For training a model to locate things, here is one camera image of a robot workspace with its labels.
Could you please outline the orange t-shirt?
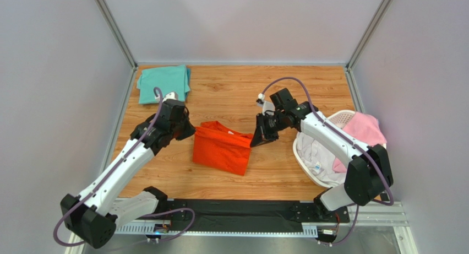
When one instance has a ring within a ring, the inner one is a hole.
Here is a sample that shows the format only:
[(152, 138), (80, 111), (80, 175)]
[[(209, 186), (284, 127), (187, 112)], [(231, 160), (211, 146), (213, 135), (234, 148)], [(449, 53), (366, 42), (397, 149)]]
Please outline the orange t-shirt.
[(243, 176), (249, 163), (253, 139), (218, 121), (203, 122), (196, 128), (192, 162)]

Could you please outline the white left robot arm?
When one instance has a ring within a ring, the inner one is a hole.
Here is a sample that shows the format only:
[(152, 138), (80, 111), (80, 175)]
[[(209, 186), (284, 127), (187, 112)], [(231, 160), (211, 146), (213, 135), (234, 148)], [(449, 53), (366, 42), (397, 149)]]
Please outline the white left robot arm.
[(137, 125), (119, 156), (78, 195), (67, 194), (60, 202), (58, 222), (98, 249), (109, 242), (117, 229), (140, 217), (169, 214), (168, 196), (152, 186), (138, 195), (117, 202), (116, 198), (134, 175), (172, 140), (195, 133), (184, 102), (165, 99), (157, 113)]

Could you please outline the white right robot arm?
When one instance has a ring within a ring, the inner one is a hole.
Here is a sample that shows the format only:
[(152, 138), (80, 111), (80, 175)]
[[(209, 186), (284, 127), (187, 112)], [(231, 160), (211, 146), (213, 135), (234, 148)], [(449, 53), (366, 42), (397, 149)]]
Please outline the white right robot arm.
[(326, 215), (341, 207), (365, 206), (382, 192), (389, 192), (394, 180), (387, 150), (371, 146), (346, 134), (333, 125), (314, 105), (299, 104), (284, 88), (266, 100), (259, 94), (256, 128), (251, 147), (274, 142), (286, 128), (312, 137), (332, 152), (346, 167), (343, 184), (330, 188), (314, 199), (317, 214)]

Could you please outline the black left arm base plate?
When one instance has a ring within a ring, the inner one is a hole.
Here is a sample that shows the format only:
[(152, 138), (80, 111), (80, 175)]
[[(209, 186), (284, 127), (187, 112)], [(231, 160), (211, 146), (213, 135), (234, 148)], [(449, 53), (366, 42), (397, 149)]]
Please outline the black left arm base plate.
[[(162, 203), (159, 203), (153, 213), (146, 214), (144, 217), (162, 219), (162, 220), (185, 220), (187, 217), (187, 210), (183, 208), (187, 207), (187, 201), (182, 199), (168, 199)], [(154, 216), (163, 212), (165, 215)]]

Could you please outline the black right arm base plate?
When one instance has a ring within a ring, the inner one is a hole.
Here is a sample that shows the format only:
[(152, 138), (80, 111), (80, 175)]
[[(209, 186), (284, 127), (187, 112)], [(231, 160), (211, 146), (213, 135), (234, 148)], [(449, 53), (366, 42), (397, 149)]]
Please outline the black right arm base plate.
[(294, 202), (290, 208), (293, 220), (300, 223), (349, 223), (351, 218), (346, 207), (333, 212), (321, 211), (313, 202)]

